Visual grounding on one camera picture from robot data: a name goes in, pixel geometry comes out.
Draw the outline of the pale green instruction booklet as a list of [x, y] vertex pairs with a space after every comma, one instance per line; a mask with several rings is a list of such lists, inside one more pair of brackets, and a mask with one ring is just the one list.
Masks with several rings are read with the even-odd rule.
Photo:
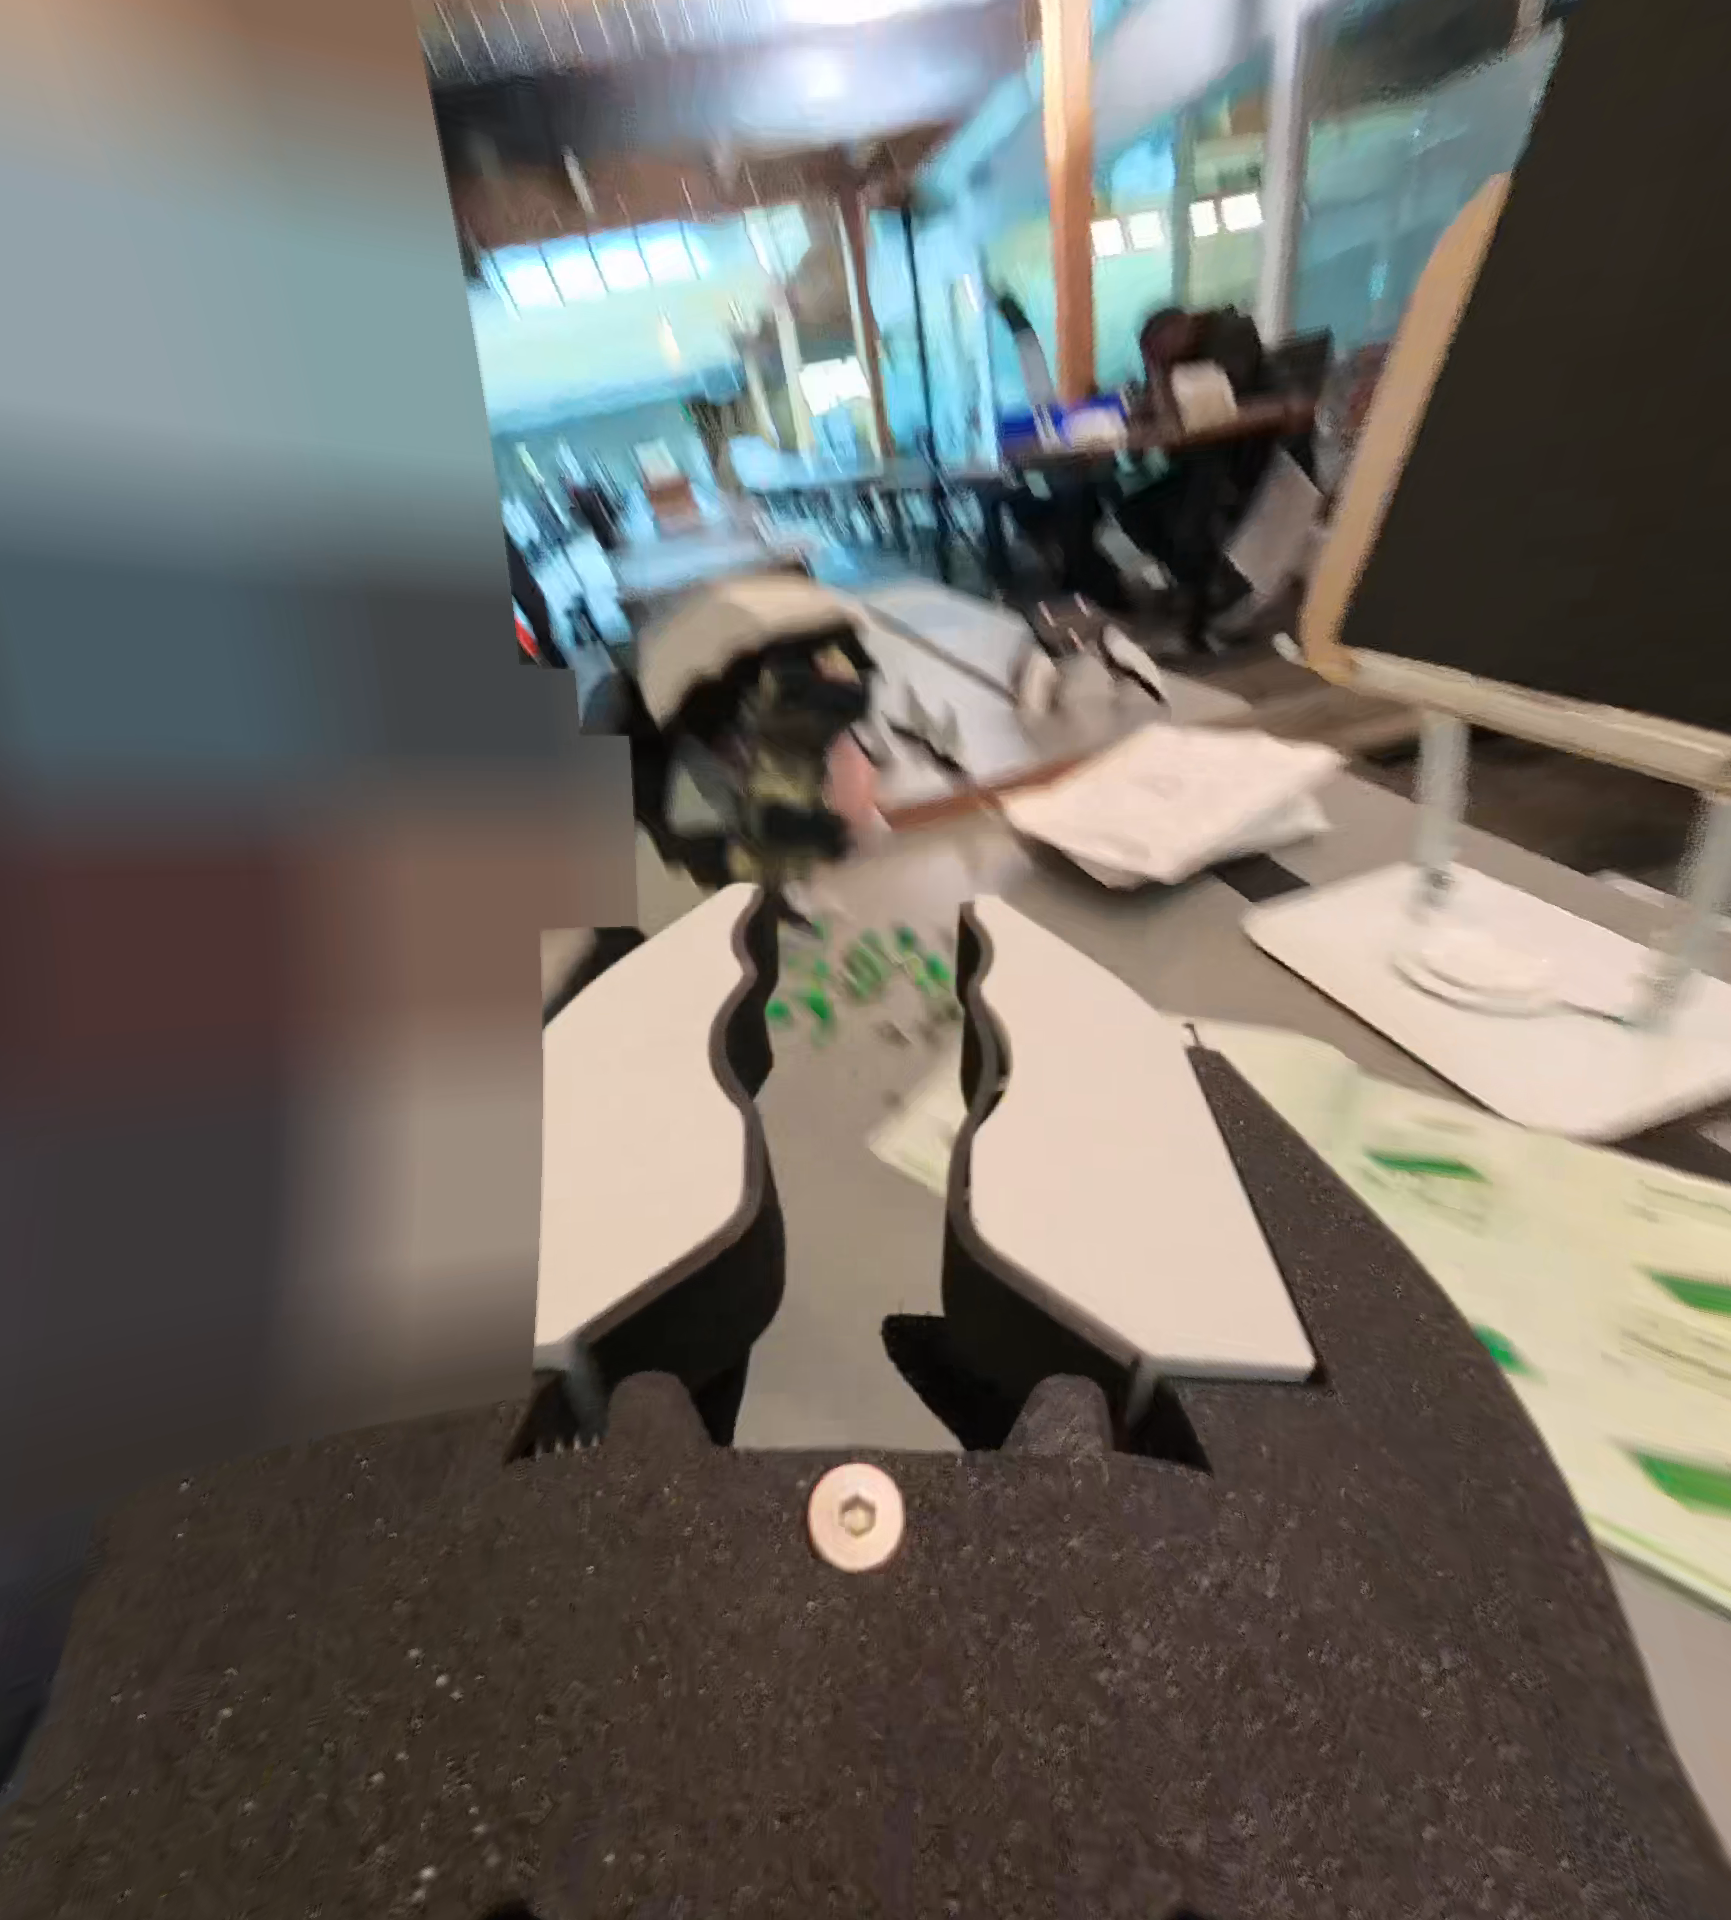
[[1594, 1542], [1731, 1618], [1731, 1186], [1401, 1091], [1293, 1030], [1175, 1024], [1439, 1285]]

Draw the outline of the grey desk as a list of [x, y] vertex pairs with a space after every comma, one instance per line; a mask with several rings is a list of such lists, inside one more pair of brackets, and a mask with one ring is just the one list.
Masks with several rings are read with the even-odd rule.
[[[1326, 807], [1331, 846], [1286, 849], [1279, 866], [1251, 861], [1182, 890], [1106, 892], [1025, 854], [996, 817], [949, 803], [823, 878], [818, 913], [832, 931], [909, 924], [948, 939], [967, 896], [1005, 892], [1159, 1006], [1300, 1030], [1401, 1088], [1444, 1091], [1424, 1068], [1264, 961], [1241, 935], [1254, 896], [1286, 890], [1286, 878], [1341, 870], [1344, 852], [1380, 862], [1398, 849], [1404, 810], [1398, 796], [1341, 775]], [[800, 1025], [780, 1032], [762, 1113], [780, 1180], [786, 1290], [756, 1343], [736, 1429], [751, 1447], [940, 1452], [948, 1444], [943, 1423], [911, 1400], [880, 1343], [884, 1313], [940, 1305], [943, 1203], [868, 1147], [868, 1133], [927, 1075], [932, 1059], [927, 1044], [856, 1025], [839, 1025], [823, 1044]], [[1611, 1555], [1606, 1574], [1671, 1743], [1731, 1855], [1731, 1618], [1629, 1560]]]

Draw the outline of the thin wooden post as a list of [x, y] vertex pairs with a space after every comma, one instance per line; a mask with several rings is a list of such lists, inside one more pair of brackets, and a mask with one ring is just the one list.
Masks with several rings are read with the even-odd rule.
[[899, 438], [891, 433], [884, 363], [880, 363], [880, 314], [871, 302], [871, 275], [868, 275], [868, 201], [865, 201], [865, 188], [856, 188], [856, 187], [839, 188], [832, 208], [837, 208], [845, 283], [848, 283], [852, 350], [856, 350], [856, 360], [860, 360], [860, 372], [868, 382], [871, 454], [880, 467], [885, 467], [899, 454]]

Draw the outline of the black office chair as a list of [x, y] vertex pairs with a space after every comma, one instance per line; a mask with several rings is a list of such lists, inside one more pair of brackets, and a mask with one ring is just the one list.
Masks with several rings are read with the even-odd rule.
[[1297, 334], [1264, 350], [1257, 322], [1238, 307], [1182, 309], [1164, 307], [1139, 324], [1142, 425], [1182, 428], [1175, 372], [1213, 366], [1228, 376], [1233, 406], [1293, 406], [1305, 418], [1293, 428], [1238, 434], [1197, 451], [1169, 451], [1153, 477], [1121, 498], [1121, 526], [1169, 575], [1168, 616], [1175, 635], [1168, 663], [1182, 663], [1208, 645], [1208, 626], [1238, 603], [1238, 583], [1223, 559], [1223, 543], [1254, 502], [1273, 454], [1286, 454], [1313, 477], [1313, 410], [1332, 366], [1332, 334]]

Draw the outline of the pile of small green bricks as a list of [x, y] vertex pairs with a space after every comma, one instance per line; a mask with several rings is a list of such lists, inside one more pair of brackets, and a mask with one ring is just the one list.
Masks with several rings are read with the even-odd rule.
[[961, 1025], [949, 949], [911, 924], [780, 924], [764, 1030], [808, 1044], [884, 1036], [932, 1044]]

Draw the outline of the white paper sheets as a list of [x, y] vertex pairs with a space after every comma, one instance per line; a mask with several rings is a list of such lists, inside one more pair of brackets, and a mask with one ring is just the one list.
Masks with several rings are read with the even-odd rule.
[[1321, 790], [1341, 767], [1318, 743], [1153, 722], [999, 815], [1108, 890], [1177, 885], [1326, 833]]

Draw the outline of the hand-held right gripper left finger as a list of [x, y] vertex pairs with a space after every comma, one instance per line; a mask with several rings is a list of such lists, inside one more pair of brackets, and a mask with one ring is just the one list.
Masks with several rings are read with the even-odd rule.
[[535, 1434], [598, 1440], [613, 1395], [678, 1378], [732, 1444], [786, 1286], [756, 1093], [780, 924], [756, 881], [663, 931], [602, 928], [543, 1019]]

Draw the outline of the black board with white stand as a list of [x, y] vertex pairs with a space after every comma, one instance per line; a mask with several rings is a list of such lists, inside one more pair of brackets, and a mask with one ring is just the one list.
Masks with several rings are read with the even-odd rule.
[[[1444, 1082], [1629, 1147], [1731, 1107], [1731, 5], [1584, 5], [1382, 363], [1300, 647], [1416, 708], [1410, 862], [1254, 939]], [[1457, 861], [1471, 738], [1698, 798], [1645, 945]]]

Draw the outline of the white and black device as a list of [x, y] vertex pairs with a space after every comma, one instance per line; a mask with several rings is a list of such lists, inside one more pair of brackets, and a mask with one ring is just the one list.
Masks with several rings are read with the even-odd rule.
[[1121, 698], [1169, 708], [1153, 655], [1121, 626], [1092, 612], [1031, 626], [1007, 689], [1010, 703], [1031, 718], [1106, 708]]

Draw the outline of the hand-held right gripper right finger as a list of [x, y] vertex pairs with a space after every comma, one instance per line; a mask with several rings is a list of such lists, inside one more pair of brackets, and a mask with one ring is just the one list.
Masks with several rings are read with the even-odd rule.
[[1053, 1378], [1098, 1390], [1121, 1452], [1197, 1452], [1194, 1385], [1313, 1385], [1190, 1024], [992, 892], [961, 904], [956, 961], [967, 1118], [940, 1310], [884, 1323], [900, 1382], [971, 1452]]

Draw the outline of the thick wooden post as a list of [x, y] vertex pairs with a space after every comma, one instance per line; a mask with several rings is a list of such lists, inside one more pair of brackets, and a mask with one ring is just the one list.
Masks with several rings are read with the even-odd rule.
[[1078, 406], [1093, 395], [1093, 9], [1038, 9], [1055, 395]]

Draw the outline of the blue storage bin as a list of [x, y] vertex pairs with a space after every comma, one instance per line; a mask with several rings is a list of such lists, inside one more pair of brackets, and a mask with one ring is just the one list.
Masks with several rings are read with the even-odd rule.
[[996, 451], [1025, 458], [1038, 451], [1121, 445], [1130, 438], [1121, 399], [1031, 400], [996, 419]]

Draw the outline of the grey cloth bag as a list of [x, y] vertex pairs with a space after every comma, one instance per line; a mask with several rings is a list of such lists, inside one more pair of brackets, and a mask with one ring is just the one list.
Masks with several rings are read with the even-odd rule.
[[1020, 612], [919, 581], [860, 586], [856, 606], [880, 663], [874, 718], [894, 751], [911, 746], [899, 727], [919, 714], [956, 738], [961, 767], [986, 783], [1044, 762], [1044, 722], [1016, 703], [1016, 669], [1031, 651]]

